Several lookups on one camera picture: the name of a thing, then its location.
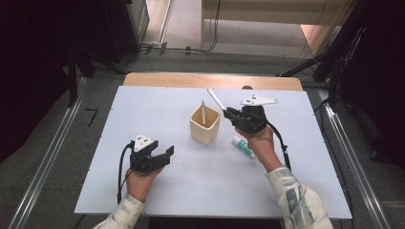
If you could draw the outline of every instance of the floor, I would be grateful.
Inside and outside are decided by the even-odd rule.
[[[194,44],[197,46],[198,42],[192,38],[180,41],[183,35],[186,36],[187,33],[193,32],[176,33],[177,38],[174,37],[173,40],[170,40],[170,36],[175,35],[174,32],[170,34],[169,30],[170,23],[173,23],[171,21],[172,16],[176,15],[173,13],[175,7],[176,5],[173,5],[172,14],[167,22],[166,34],[162,37],[162,41],[173,44],[173,47],[177,44],[179,47],[194,46]],[[185,55],[183,52],[166,51],[164,55],[160,55],[159,52],[151,52],[131,59],[125,64],[125,70],[129,72],[275,75],[299,64],[300,58],[298,56],[303,56],[300,52],[304,46],[294,52],[290,52],[293,50],[290,47],[293,47],[291,44],[304,43],[305,45],[303,39],[303,36],[291,36],[286,43],[279,39],[275,46],[285,46],[285,48],[273,49],[274,52],[271,54],[269,52],[258,54],[256,52],[231,53],[220,51],[209,54]],[[225,49],[221,43],[217,48]],[[117,87],[122,85],[125,76],[101,68],[98,64],[95,66],[97,67],[95,76],[82,81],[82,85],[85,86],[81,91],[81,103],[77,106],[75,118],[70,123],[71,126],[66,132],[64,141],[59,142],[60,147],[53,159],[53,166],[47,174],[43,187],[38,196],[33,197],[34,206],[32,209],[28,209],[29,214],[23,223],[24,228],[73,228],[81,218],[81,216],[74,214],[81,184],[92,161]],[[295,75],[304,85],[313,108],[319,106],[322,101],[319,97],[320,92],[324,91],[322,87],[328,86],[313,82],[310,76],[315,68],[316,66]],[[28,190],[32,179],[35,178],[41,161],[50,151],[59,125],[69,111],[66,107],[68,101],[69,94],[66,93],[39,123],[26,144],[0,164],[0,228],[7,228],[10,225],[19,203]],[[357,118],[347,113],[344,103],[341,101],[337,103],[337,111],[346,135],[361,161],[362,168],[367,174],[389,223],[392,228],[405,228],[405,221],[403,220],[403,216],[405,216],[405,182],[403,182],[405,171],[392,163],[371,161],[370,154],[373,148]],[[374,226],[361,190],[353,177],[348,161],[342,153],[335,131],[325,114],[323,119],[319,112],[315,114],[321,130],[325,129],[325,134],[328,136],[325,137],[325,140],[330,149],[330,158],[335,166],[336,174],[341,180],[342,190],[346,190],[348,203],[352,206],[353,220],[333,219],[333,227],[378,228]],[[87,216],[81,221],[80,228],[90,228],[105,218],[106,216]],[[148,228],[149,221],[148,217],[141,217],[136,228]]]

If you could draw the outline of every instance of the table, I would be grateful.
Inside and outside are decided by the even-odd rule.
[[[261,91],[240,90],[245,85]],[[120,152],[141,130],[140,134],[160,141],[156,154],[175,145],[171,164],[157,177],[147,199],[146,215],[250,219],[282,216],[265,178],[265,169],[231,143],[236,133],[227,119],[222,118],[217,138],[209,146],[191,138],[188,117],[200,106],[201,99],[205,105],[216,108],[206,90],[199,87],[213,88],[225,106],[231,107],[240,106],[238,98],[251,93],[277,96],[280,106],[265,107],[265,110],[288,145],[292,171],[318,192],[332,218],[351,217],[308,97],[298,79],[193,73],[127,75],[98,143],[76,213],[100,214],[114,210]],[[276,152],[282,159],[277,142]],[[316,166],[307,167],[308,160]]]
[[[204,20],[215,19],[218,1],[202,0],[202,48]],[[352,0],[222,0],[220,20],[300,24],[315,56],[326,46],[325,40],[336,26],[343,25],[351,3]]]

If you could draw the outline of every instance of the gray carpet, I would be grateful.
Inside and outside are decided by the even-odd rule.
[[[127,63],[124,61],[121,67],[125,67],[125,70],[130,72],[275,75],[284,71],[294,62],[297,61],[271,56],[218,53],[185,55],[183,52],[167,51],[162,56],[159,55],[159,52],[140,55],[137,59],[132,59],[127,66],[125,66]],[[88,87],[82,104],[25,228],[72,228],[80,218],[74,214],[74,209],[81,190],[81,183],[86,177],[117,87],[122,85],[123,79],[124,75],[103,70],[102,67],[99,67],[94,78],[87,79]],[[305,86],[314,85],[306,77],[301,77],[301,79]],[[321,102],[316,90],[306,88],[313,107],[318,106]],[[64,94],[37,126],[27,143],[0,164],[0,228],[5,228],[10,223],[24,190],[51,144],[53,135],[66,111],[68,100],[68,94]],[[89,123],[94,112],[88,111],[89,109],[98,109],[90,126]],[[340,102],[338,103],[338,111],[377,196],[381,201],[404,201],[405,186],[403,181],[405,172],[393,164],[371,161],[370,152],[372,148],[358,120],[347,114]],[[373,228],[370,214],[326,118],[325,127],[331,140],[330,157],[335,165],[336,174],[342,183],[342,177],[345,178],[346,187],[352,198],[354,226],[355,228]],[[331,148],[336,152],[337,160],[334,159]],[[342,168],[343,176],[338,170],[338,165]],[[405,228],[404,206],[384,207],[384,210],[393,228]],[[88,216],[82,221],[80,228],[95,226],[105,217]],[[351,228],[350,220],[334,219],[332,222],[334,228]],[[148,223],[149,218],[142,217],[136,228],[148,228]]]

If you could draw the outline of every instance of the beige cup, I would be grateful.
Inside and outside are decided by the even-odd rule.
[[[205,126],[203,126],[203,107],[200,106],[190,116],[191,136],[204,145],[210,144],[220,129],[220,119],[218,112],[205,106]]]

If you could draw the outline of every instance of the hand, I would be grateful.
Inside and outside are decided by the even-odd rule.
[[[141,202],[145,202],[155,177],[163,170],[160,168],[149,174],[140,174],[128,169],[126,172],[127,193]]]
[[[271,172],[282,165],[274,151],[273,131],[270,127],[266,126],[257,134],[247,134],[237,128],[235,130],[239,135],[246,138],[247,147],[253,151],[267,172]]]

